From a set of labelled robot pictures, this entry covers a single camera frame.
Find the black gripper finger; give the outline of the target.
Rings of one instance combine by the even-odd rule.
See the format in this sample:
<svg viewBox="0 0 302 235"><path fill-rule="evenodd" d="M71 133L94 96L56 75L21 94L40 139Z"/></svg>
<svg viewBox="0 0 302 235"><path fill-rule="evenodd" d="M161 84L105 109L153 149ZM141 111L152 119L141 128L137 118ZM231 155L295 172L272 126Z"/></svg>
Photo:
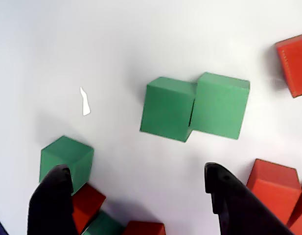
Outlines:
<svg viewBox="0 0 302 235"><path fill-rule="evenodd" d="M229 170L206 163L205 191L222 235L291 235L292 232Z"/></svg>
<svg viewBox="0 0 302 235"><path fill-rule="evenodd" d="M73 219L72 179L67 165L55 166L35 189L29 201L28 235L76 235Z"/></svg>

